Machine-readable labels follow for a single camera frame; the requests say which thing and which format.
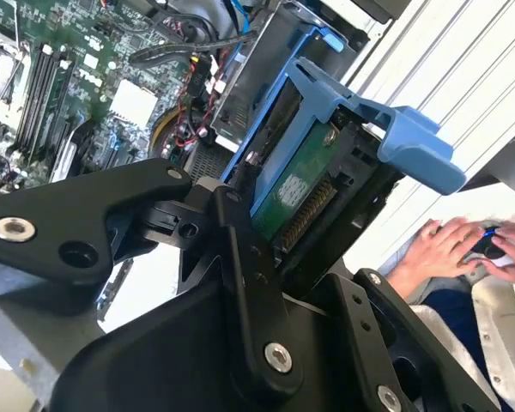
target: bolt hole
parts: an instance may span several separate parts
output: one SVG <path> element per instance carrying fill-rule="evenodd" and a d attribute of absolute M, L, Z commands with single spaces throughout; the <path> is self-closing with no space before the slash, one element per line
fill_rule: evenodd
<path fill-rule="evenodd" d="M 255 278 L 257 281 L 261 282 L 262 284 L 266 285 L 267 283 L 269 283 L 269 280 L 267 279 L 267 277 L 263 274 L 263 273 L 259 273 L 259 272 L 256 272 L 254 274 Z"/>
<path fill-rule="evenodd" d="M 174 178 L 174 179 L 181 179 L 183 178 L 183 176 L 181 175 L 180 172 L 178 172 L 177 170 L 175 170 L 173 167 L 169 167 L 167 169 L 167 173 L 170 177 Z"/>
<path fill-rule="evenodd" d="M 240 202 L 240 196 L 234 191 L 228 191 L 227 197 L 231 199 L 233 202 Z"/>
<path fill-rule="evenodd" d="M 59 246 L 59 256 L 66 264 L 77 269 L 89 269 L 99 259 L 99 254 L 90 244 L 74 240 Z"/>
<path fill-rule="evenodd" d="M 390 393 L 386 393 L 384 395 L 384 399 L 390 406 L 395 406 L 397 404 L 397 400 Z"/>
<path fill-rule="evenodd" d="M 261 256 L 261 251 L 254 245 L 250 246 L 250 252 L 252 255 Z"/>
<path fill-rule="evenodd" d="M 197 225 L 193 225 L 192 223 L 185 223 L 182 227 L 179 228 L 179 236 L 182 238 L 192 238 L 198 233 Z"/>
<path fill-rule="evenodd" d="M 286 355 L 280 350 L 275 349 L 273 350 L 273 357 L 281 364 L 286 365 L 286 362 L 288 362 L 288 359 L 286 358 Z"/>
<path fill-rule="evenodd" d="M 17 221 L 11 221 L 9 223 L 6 223 L 4 225 L 4 228 L 6 229 L 6 232 L 12 233 L 12 234 L 23 234 L 27 231 L 25 228 L 25 225 L 22 223 L 19 223 Z"/>
<path fill-rule="evenodd" d="M 467 403 L 464 403 L 462 405 L 462 411 L 463 412 L 475 412 L 473 408 L 471 408 Z"/>

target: blue cable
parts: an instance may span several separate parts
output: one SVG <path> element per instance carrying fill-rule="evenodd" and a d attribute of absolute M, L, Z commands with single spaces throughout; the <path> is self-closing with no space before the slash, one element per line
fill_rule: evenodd
<path fill-rule="evenodd" d="M 244 24 L 242 25 L 242 34 L 246 34 L 250 31 L 250 19 L 248 18 L 248 14 L 240 4 L 239 0 L 231 0 L 231 3 L 233 3 L 233 6 L 242 14 L 244 17 Z M 229 60 L 225 64 L 224 71 L 227 72 L 228 67 L 233 63 L 234 58 L 239 54 L 240 48 L 242 47 L 242 44 L 237 45 L 237 48 L 234 49 L 234 52 L 229 57 Z"/>

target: green circuit board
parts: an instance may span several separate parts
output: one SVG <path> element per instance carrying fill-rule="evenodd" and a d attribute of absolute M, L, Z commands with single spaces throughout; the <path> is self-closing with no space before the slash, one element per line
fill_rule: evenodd
<path fill-rule="evenodd" d="M 115 88 L 121 78 L 128 78 L 153 92 L 168 95 L 173 103 L 175 90 L 181 86 L 187 68 L 170 65 L 152 71 L 133 70 L 128 56 L 143 47 L 167 41 L 156 31 L 132 34 L 123 33 L 112 24 L 112 15 L 126 21 L 126 26 L 143 30 L 148 23 L 144 17 L 124 4 L 117 4 L 108 11 L 100 0 L 31 0 L 17 3 L 19 35 L 31 45 L 46 43 L 53 50 L 67 49 L 73 64 L 83 67 L 91 75 L 101 79 L 103 85 L 96 87 L 85 81 L 76 81 L 77 92 L 67 98 L 69 114 L 82 110 L 86 115 L 102 118 L 111 104 Z M 15 37 L 15 9 L 9 1 L 0 0 L 0 26 Z M 95 68 L 84 65 L 84 58 L 90 55 L 97 59 Z"/>
<path fill-rule="evenodd" d="M 177 104 L 189 69 L 178 61 L 147 70 L 128 63 L 132 53 L 170 41 L 163 30 L 149 24 L 147 17 L 120 2 L 108 2 L 104 7 L 101 0 L 0 0 L 0 36 L 15 45 L 18 34 L 20 43 L 28 45 L 28 56 L 23 58 L 27 72 L 25 96 L 31 83 L 38 80 L 34 75 L 39 70 L 37 63 L 43 47 L 47 55 L 60 56 L 60 68 L 50 75 L 49 98 L 43 105 L 42 126 L 36 132 L 36 140 L 43 142 L 46 136 L 55 136 L 56 124 L 61 124 L 59 129 L 65 130 L 64 142 L 73 129 L 91 120 L 92 147 L 85 161 L 85 172 L 147 157 L 151 127 L 160 115 Z M 15 85 L 21 84 L 21 76 L 17 77 Z M 127 82 L 129 87 L 120 93 Z M 130 114 L 145 106 L 149 96 L 152 113 L 148 120 L 134 123 Z M 0 113 L 0 118 L 15 118 L 16 113 L 25 110 L 29 100 L 22 97 L 17 106 L 9 104 L 6 110 L 10 114 Z M 121 103 L 123 112 L 113 109 L 115 102 Z M 0 131 L 0 155 L 9 159 L 11 167 L 27 171 L 30 185 L 47 183 L 49 162 L 34 163 L 32 155 L 28 156 L 28 162 L 26 155 L 18 161 L 9 155 L 22 123 L 20 116 L 17 125 L 9 122 L 8 132 Z"/>
<path fill-rule="evenodd" d="M 289 249 L 306 225 L 335 194 L 324 177 L 326 167 L 339 149 L 339 139 L 324 144 L 331 124 L 315 123 L 300 148 L 252 217 L 252 225 L 267 240 L 286 238 Z"/>

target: ram slot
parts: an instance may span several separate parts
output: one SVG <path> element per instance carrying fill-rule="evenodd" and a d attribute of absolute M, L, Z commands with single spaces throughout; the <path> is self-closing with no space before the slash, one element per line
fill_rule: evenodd
<path fill-rule="evenodd" d="M 36 143 L 39 140 L 44 109 L 50 98 L 58 66 L 58 56 L 50 56 L 39 51 L 15 139 L 15 148 L 27 157 L 28 163 L 32 161 Z"/>
<path fill-rule="evenodd" d="M 58 85 L 56 86 L 56 89 L 59 89 L 59 93 L 53 96 L 53 99 L 51 99 L 50 104 L 45 110 L 47 116 L 53 116 L 53 119 L 49 128 L 47 130 L 43 130 L 44 134 L 40 139 L 42 143 L 39 146 L 38 157 L 39 160 L 46 159 L 48 166 L 53 165 L 53 162 L 55 161 L 56 147 L 63 136 L 60 131 L 62 129 L 61 125 L 64 123 L 61 118 L 61 108 L 63 107 L 65 97 L 69 90 L 70 79 L 72 77 L 74 67 L 74 64 L 72 64 L 63 74 L 61 81 L 58 82 Z"/>

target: metal panel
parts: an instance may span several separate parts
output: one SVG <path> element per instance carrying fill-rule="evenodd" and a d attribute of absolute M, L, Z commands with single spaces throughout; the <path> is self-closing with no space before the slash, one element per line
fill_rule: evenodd
<path fill-rule="evenodd" d="M 439 136 L 470 178 L 515 136 L 515 0 L 414 0 L 349 86 L 441 124 Z M 404 179 L 346 264 L 380 266 L 434 217 L 428 213 L 438 201 Z"/>

